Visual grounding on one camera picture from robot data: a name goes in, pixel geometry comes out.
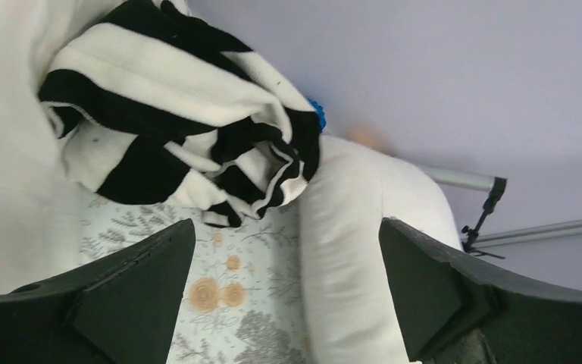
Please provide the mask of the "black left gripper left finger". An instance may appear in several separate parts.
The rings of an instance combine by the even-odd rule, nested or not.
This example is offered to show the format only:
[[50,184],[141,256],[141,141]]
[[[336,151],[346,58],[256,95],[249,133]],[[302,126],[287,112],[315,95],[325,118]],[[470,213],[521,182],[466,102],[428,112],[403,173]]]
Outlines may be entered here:
[[196,246],[191,220],[0,295],[0,363],[164,363]]

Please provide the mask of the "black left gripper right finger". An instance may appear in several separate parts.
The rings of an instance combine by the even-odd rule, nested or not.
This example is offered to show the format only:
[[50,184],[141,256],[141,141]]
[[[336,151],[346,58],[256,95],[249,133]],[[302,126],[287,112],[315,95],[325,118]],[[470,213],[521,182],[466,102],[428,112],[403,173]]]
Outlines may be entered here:
[[537,281],[391,218],[379,242],[408,358],[582,363],[582,290]]

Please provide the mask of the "black white striped pillowcase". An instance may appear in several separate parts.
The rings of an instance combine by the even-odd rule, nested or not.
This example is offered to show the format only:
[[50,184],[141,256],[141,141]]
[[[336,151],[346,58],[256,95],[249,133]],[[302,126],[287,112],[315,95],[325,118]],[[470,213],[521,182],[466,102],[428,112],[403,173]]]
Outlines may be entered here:
[[114,202],[198,209],[237,228],[295,200],[320,118],[235,36],[171,1],[125,1],[55,56],[39,101],[67,176]]

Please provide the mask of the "white pillow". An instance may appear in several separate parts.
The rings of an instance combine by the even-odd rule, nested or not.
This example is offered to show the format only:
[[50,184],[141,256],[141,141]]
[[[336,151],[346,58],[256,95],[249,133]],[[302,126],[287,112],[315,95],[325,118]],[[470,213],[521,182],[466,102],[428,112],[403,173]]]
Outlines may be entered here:
[[454,249],[452,210],[415,165],[334,136],[299,197],[302,295],[318,363],[406,363],[378,240],[395,217]]

